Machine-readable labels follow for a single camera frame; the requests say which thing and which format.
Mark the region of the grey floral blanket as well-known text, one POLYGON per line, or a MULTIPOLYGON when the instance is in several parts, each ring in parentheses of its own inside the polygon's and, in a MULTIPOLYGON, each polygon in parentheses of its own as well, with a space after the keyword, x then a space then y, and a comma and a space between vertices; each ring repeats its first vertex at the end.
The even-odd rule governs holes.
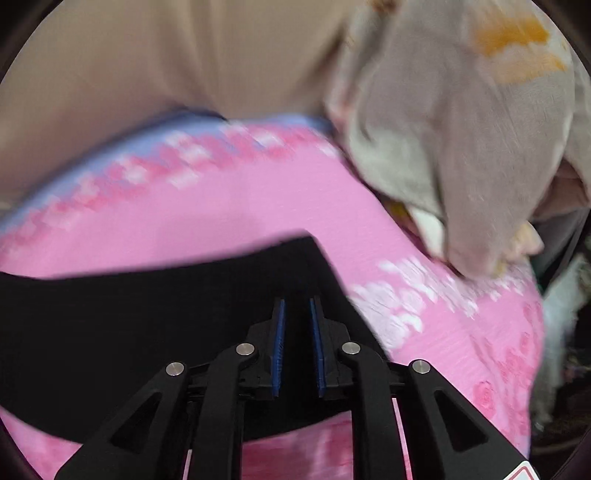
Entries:
POLYGON ((590 203, 590 77, 532 1, 363 1, 325 106, 356 172, 465 277, 590 203))

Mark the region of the beige curtain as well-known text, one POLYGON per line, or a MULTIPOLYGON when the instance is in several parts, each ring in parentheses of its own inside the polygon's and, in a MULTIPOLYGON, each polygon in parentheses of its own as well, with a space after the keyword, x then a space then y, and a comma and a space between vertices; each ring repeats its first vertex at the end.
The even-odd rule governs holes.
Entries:
POLYGON ((353 1, 64 1, 1 82, 1 205, 176 109, 314 114, 353 1))

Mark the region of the black pants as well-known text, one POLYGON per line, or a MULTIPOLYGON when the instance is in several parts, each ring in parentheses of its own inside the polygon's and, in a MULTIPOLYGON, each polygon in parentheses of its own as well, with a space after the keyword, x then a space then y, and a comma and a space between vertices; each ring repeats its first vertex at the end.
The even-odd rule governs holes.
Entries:
POLYGON ((329 319, 380 348, 311 237, 173 268, 62 279, 1 277, 1 404, 23 422, 86 441, 160 369, 198 365, 287 302, 318 297, 329 319))

